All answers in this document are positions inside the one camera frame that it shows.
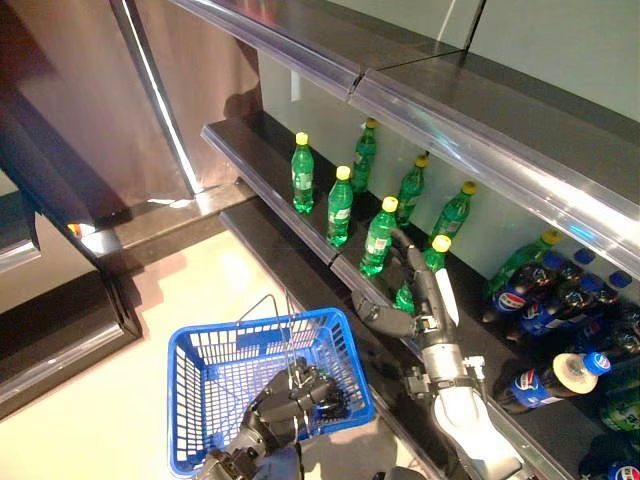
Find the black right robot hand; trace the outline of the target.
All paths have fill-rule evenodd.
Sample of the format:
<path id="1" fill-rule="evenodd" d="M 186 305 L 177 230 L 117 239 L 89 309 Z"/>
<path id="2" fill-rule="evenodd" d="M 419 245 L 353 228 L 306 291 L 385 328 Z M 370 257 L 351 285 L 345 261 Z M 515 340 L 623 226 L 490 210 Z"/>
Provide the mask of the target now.
<path id="1" fill-rule="evenodd" d="M 374 303 L 361 291 L 351 299 L 357 316 L 371 329 L 385 335 L 421 338 L 425 346 L 456 344 L 456 324 L 447 312 L 436 275 L 427 267 L 418 248 L 399 228 L 391 229 L 393 253 L 399 258 L 405 281 L 412 293 L 413 315 Z"/>

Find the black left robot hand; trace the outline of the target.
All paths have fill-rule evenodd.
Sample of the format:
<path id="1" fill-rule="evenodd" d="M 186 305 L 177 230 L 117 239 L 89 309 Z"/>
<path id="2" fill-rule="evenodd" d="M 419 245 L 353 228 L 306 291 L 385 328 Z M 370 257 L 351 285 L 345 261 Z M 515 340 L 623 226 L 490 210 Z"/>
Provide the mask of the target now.
<path id="1" fill-rule="evenodd" d="M 300 433 L 317 433 L 322 425 L 349 415 L 348 395 L 338 382 L 298 358 L 260 391 L 241 425 L 275 449 L 295 442 Z"/>

